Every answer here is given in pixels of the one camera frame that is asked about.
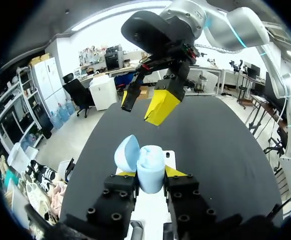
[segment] cardboard box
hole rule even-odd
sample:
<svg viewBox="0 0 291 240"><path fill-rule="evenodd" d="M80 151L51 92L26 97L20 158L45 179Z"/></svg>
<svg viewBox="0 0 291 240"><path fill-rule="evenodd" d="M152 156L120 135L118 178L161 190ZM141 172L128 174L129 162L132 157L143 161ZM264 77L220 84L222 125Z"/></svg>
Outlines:
<svg viewBox="0 0 291 240"><path fill-rule="evenodd" d="M44 55L42 55L42 56L40 57L41 61L48 60L49 58L50 58L50 54L49 54L49 53L46 53L46 54L44 54Z"/></svg>
<svg viewBox="0 0 291 240"><path fill-rule="evenodd" d="M30 61L29 65L31 65L31 67L33 67L34 65L38 64L41 62L41 59L39 56L32 58L32 60Z"/></svg>
<svg viewBox="0 0 291 240"><path fill-rule="evenodd" d="M137 97L137 99L147 99L149 96L149 87L148 86L141 86L140 87L140 95Z"/></svg>

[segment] metal frame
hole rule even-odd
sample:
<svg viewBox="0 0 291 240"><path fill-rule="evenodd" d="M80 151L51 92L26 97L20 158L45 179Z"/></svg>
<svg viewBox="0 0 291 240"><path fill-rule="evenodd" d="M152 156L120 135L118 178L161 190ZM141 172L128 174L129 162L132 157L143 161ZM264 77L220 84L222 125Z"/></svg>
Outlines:
<svg viewBox="0 0 291 240"><path fill-rule="evenodd" d="M197 71L207 71L207 72L210 72L210 73L219 73L218 75L218 78L217 78L217 87L216 87L216 90L215 90L215 93L185 93L185 96L216 96L219 94L219 87L220 87L220 79L221 79L221 75L222 75L222 71L221 69L218 69L218 68L210 68L210 67L203 67L203 66L190 66L190 70L191 69L195 69Z"/></svg>
<svg viewBox="0 0 291 240"><path fill-rule="evenodd" d="M36 93L35 93L35 94L38 95L38 94L39 94L39 91L38 91L38 88L37 88L36 85L35 85L35 82L34 82L34 79L33 79L33 75L32 75L31 67L29 67L29 71L28 71L26 74L27 74L29 80L32 81L33 86L36 88ZM21 91L22 91L23 99L24 99L24 101L25 101L25 105L26 105L26 107L27 107L27 109L28 109L28 111L29 111L29 113L30 113L30 115L31 115L31 117L32 117L32 119L33 119L33 121L34 121L34 123L35 123L37 129L38 129L38 130L41 130L42 127L41 127L41 125L40 125L38 119L36 118L36 116L35 116L33 110L32 110L32 107L31 107L31 105L30 105L30 103L29 103L29 99L28 99L28 97L25 95L25 91L24 91L24 88L23 88L23 84L22 84L22 82L21 82L20 73L18 73L18 81L19 81L20 89L21 89Z"/></svg>

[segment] white cabinet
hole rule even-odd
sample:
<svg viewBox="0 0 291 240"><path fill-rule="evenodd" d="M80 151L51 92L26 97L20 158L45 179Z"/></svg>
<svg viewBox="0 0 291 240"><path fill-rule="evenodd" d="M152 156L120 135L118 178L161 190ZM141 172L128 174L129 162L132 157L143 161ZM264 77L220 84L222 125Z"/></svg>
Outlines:
<svg viewBox="0 0 291 240"><path fill-rule="evenodd" d="M46 71L47 75L50 79L52 90L55 93L56 91L62 88L60 76L59 76L57 65L56 65L56 60L53 57L44 62L45 62L46 70L47 70Z"/></svg>
<svg viewBox="0 0 291 240"><path fill-rule="evenodd" d="M42 96L44 108L49 116L56 112L58 103L66 103L66 94L58 73L54 57L34 65L34 80L37 82L39 94Z"/></svg>
<svg viewBox="0 0 291 240"><path fill-rule="evenodd" d="M51 116L51 112L56 113L58 110L58 101L56 96L53 94L50 97L48 97L47 99L44 100L45 102L45 106L47 108L47 112L49 114L49 116Z"/></svg>
<svg viewBox="0 0 291 240"><path fill-rule="evenodd" d="M54 93L54 91L52 89L46 63L44 61L34 65L34 75L36 76L37 86L40 89L42 98L47 99Z"/></svg>
<svg viewBox="0 0 291 240"><path fill-rule="evenodd" d="M54 96L57 100L57 102L61 105L65 105L66 104L66 93L63 90L63 88L59 89L58 91L56 91L54 93Z"/></svg>
<svg viewBox="0 0 291 240"><path fill-rule="evenodd" d="M118 102L118 94L113 77L108 75L99 76L92 80L90 92L95 104L96 110L105 110L111 104Z"/></svg>

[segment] refrigerator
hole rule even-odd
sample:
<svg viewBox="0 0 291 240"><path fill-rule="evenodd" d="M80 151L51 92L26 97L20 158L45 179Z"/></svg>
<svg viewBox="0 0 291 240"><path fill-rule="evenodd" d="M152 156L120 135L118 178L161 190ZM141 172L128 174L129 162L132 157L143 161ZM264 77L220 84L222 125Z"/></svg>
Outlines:
<svg viewBox="0 0 291 240"><path fill-rule="evenodd" d="M41 61L33 67L33 78L49 116L56 112L59 105L66 104L66 93L59 77L54 57Z"/></svg>

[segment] water bottle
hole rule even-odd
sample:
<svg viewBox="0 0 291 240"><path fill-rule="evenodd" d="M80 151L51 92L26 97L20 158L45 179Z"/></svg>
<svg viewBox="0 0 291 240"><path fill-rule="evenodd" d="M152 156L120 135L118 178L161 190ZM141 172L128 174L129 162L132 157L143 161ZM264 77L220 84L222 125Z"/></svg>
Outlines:
<svg viewBox="0 0 291 240"><path fill-rule="evenodd" d="M30 133L26 136L26 140L29 143L29 145L32 147L33 145L35 145L35 142L37 139L34 134Z"/></svg>
<svg viewBox="0 0 291 240"><path fill-rule="evenodd" d="M66 101L65 105L70 116L75 113L76 110L71 101Z"/></svg>
<svg viewBox="0 0 291 240"><path fill-rule="evenodd" d="M26 139L23 139L21 141L21 148L25 152L27 148L30 146L29 142Z"/></svg>
<svg viewBox="0 0 291 240"><path fill-rule="evenodd" d="M65 105L61 105L60 103L58 103L58 105L59 105L58 113L59 113L62 121L65 123L70 118L70 115L68 113L68 109Z"/></svg>
<svg viewBox="0 0 291 240"><path fill-rule="evenodd" d="M50 121L51 121L51 123L53 124L54 128L55 128L55 129L60 129L60 128L62 127L63 123L62 123L62 120L61 120L59 114L58 114L58 113L54 113L54 112L52 111L52 112L51 112L51 115L52 115L52 116L51 116L51 118L50 118Z"/></svg>

